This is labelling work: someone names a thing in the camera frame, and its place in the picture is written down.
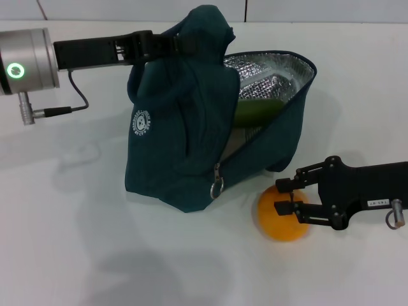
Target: teal bag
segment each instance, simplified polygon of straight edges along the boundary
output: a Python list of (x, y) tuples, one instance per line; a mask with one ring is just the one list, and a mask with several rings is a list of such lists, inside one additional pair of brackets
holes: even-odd
[[(225, 57), (235, 36), (215, 6), (199, 6), (163, 34), (195, 37), (198, 51), (133, 67), (126, 190), (193, 212), (262, 169), (282, 171), (296, 151), (316, 67), (291, 52)], [(224, 158), (238, 97), (274, 96), (285, 102), (280, 114), (243, 131), (240, 148)]]

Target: white circular logo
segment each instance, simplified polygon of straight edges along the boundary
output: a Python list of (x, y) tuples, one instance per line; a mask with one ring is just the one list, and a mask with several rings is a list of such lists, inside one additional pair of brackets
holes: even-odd
[(142, 136), (150, 129), (150, 115), (146, 110), (138, 110), (132, 120), (133, 131)]

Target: black clamp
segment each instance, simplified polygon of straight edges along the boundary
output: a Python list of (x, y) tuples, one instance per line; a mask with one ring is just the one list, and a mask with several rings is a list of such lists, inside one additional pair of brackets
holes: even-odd
[(160, 57), (192, 55), (195, 37), (167, 36), (152, 31), (127, 35), (58, 41), (54, 43), (58, 68), (75, 70), (115, 65), (135, 65)]
[[(293, 201), (295, 189), (312, 184), (318, 184), (321, 205)], [(300, 223), (344, 230), (361, 210), (392, 208), (386, 222), (394, 213), (394, 228), (399, 228), (405, 224), (402, 209), (408, 206), (407, 185), (407, 162), (352, 168), (339, 156), (331, 156), (323, 163), (297, 169), (293, 180), (277, 180), (278, 191), (289, 193), (291, 200), (275, 202), (275, 209), (279, 215), (295, 213)]]

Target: label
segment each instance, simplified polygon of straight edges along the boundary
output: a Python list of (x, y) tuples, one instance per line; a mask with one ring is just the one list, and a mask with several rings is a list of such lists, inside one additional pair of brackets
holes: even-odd
[(390, 204), (389, 199), (367, 201), (368, 207), (385, 206)]
[(146, 110), (138, 110), (132, 120), (132, 128), (136, 135), (143, 136), (150, 129), (152, 122)]

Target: zipper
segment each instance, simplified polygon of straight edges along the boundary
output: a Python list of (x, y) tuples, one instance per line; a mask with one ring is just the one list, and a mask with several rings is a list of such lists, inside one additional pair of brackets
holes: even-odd
[[(213, 200), (218, 198), (221, 195), (221, 193), (224, 191), (224, 178), (220, 176), (219, 174), (219, 167), (220, 167), (220, 163), (216, 163), (214, 165), (214, 183), (212, 183), (211, 190), (210, 190), (210, 196)], [(219, 185), (220, 185), (219, 190), (216, 193), (215, 187)]]

